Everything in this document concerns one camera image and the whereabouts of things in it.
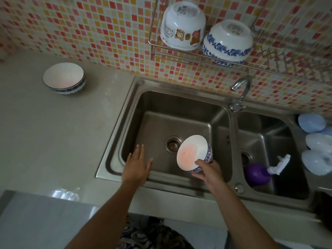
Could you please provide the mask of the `person's left hand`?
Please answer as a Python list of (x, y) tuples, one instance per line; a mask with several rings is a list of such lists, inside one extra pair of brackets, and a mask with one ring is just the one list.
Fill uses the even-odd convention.
[(135, 188), (145, 184), (144, 178), (147, 162), (145, 162), (145, 146), (137, 145), (133, 153), (127, 157), (122, 173), (122, 184)]

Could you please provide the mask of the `person's left forearm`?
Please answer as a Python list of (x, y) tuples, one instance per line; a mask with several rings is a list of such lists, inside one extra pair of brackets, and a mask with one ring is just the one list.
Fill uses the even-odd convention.
[(125, 181), (65, 249), (116, 249), (139, 181)]

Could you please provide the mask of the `blue rimmed white bowl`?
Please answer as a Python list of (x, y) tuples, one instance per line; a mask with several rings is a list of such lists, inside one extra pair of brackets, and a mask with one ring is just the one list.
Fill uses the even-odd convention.
[(64, 62), (49, 67), (44, 72), (42, 81), (52, 91), (69, 95), (80, 91), (85, 86), (86, 75), (80, 65)]

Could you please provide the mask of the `blue plastic lid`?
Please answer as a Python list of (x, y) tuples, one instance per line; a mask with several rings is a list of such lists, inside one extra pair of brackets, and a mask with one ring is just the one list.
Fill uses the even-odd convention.
[(303, 113), (297, 118), (300, 128), (306, 133), (319, 133), (326, 128), (325, 118), (316, 113)]

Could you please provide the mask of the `small sink drain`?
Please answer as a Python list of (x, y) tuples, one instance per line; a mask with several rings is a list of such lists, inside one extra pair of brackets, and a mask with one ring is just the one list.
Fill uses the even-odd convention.
[(247, 166), (253, 162), (253, 157), (248, 151), (242, 150), (241, 151), (241, 160), (242, 160), (242, 165)]

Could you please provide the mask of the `sink drain strainer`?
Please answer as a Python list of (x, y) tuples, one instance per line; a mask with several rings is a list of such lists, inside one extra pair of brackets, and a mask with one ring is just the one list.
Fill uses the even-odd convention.
[(171, 154), (176, 154), (183, 143), (183, 139), (179, 136), (172, 135), (166, 138), (164, 146), (167, 152)]

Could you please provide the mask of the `person's right forearm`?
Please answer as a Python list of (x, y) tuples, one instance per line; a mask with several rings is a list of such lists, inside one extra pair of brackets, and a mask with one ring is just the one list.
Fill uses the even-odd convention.
[(224, 181), (211, 184), (209, 190), (237, 249), (281, 249)]

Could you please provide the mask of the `blue patterned white bowl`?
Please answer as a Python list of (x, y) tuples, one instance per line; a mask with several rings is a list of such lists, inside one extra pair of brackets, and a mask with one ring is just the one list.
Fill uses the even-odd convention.
[(211, 145), (203, 136), (192, 135), (180, 145), (176, 162), (183, 171), (199, 173), (202, 168), (195, 163), (198, 159), (210, 163), (213, 160), (213, 151)]

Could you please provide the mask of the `person's patterned clothing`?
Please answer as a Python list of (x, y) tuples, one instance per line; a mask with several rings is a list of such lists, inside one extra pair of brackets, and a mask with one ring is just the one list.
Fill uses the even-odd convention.
[(139, 224), (129, 215), (116, 249), (194, 249), (179, 232), (164, 224), (164, 219), (149, 217)]

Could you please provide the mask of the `purple spray bottle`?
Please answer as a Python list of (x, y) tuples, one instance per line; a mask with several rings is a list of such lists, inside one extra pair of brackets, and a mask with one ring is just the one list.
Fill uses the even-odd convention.
[(291, 155), (278, 156), (279, 162), (275, 167), (265, 167), (261, 163), (251, 163), (244, 166), (244, 177), (249, 186), (263, 186), (268, 184), (272, 175), (279, 176), (290, 162)]

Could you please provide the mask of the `white bowl with cartoon print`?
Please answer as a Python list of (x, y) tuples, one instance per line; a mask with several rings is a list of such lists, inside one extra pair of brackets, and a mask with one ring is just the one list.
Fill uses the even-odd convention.
[(167, 7), (161, 21), (162, 42), (177, 50), (196, 50), (204, 38), (206, 17), (204, 12), (189, 1)]

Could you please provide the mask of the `person's right hand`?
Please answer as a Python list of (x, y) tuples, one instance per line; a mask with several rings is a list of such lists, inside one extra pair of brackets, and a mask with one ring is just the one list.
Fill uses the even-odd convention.
[(201, 168), (201, 172), (191, 173), (191, 175), (203, 180), (209, 191), (214, 194), (222, 185), (225, 184), (220, 165), (215, 160), (212, 160), (207, 167)]

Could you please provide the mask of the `stainless steel double sink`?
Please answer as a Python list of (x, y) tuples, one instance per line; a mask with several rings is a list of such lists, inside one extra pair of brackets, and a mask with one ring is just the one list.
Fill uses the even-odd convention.
[[(235, 191), (245, 187), (245, 200), (311, 210), (317, 192), (332, 196), (332, 173), (317, 176), (301, 161), (305, 132), (296, 124), (296, 114), (283, 108), (244, 102), (244, 109), (232, 112), (231, 97), (195, 91), (177, 85), (135, 77), (119, 114), (96, 178), (120, 181), (129, 153), (144, 144), (146, 160), (153, 158), (145, 187), (212, 200), (207, 186), (181, 170), (176, 154), (166, 151), (164, 142), (172, 135), (186, 140), (201, 135), (211, 145), (213, 158), (223, 178)], [(263, 186), (251, 187), (244, 177), (241, 151), (248, 151), (252, 163), (277, 166), (278, 156), (291, 155), (279, 176)]]

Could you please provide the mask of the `white bowl with blue flowers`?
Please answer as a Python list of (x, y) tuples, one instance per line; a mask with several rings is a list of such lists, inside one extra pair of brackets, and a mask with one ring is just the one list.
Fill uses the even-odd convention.
[(249, 27), (237, 20), (223, 20), (210, 29), (203, 39), (203, 54), (224, 67), (243, 65), (253, 47), (253, 35)]

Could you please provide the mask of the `white plastic lid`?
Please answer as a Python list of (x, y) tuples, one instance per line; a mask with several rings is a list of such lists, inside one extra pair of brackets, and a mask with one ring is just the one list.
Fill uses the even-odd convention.
[(301, 159), (308, 171), (317, 176), (325, 176), (332, 172), (332, 155), (314, 150), (306, 150)]
[(332, 137), (321, 133), (308, 134), (305, 137), (309, 149), (322, 153), (332, 153)]

